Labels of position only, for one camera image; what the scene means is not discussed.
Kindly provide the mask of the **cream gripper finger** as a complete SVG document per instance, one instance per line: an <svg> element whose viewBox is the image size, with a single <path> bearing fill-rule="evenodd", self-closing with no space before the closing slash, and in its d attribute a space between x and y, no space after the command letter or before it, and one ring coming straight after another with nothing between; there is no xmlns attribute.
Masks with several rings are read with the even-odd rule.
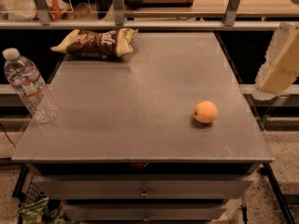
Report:
<svg viewBox="0 0 299 224"><path fill-rule="evenodd" d="M290 24L282 22L276 29L276 31L273 33L273 36L264 56L265 62L260 67L258 74L255 78L254 90L251 94L255 100L268 101L274 98L273 94L260 91L260 87L263 79L266 77L266 74L272 66L272 62L276 59L280 50L284 46L288 38L288 32L291 29L291 27L292 26Z"/></svg>
<svg viewBox="0 0 299 224"><path fill-rule="evenodd" d="M266 77L260 91L280 95L299 78L299 23L292 25L288 38L280 50Z"/></svg>

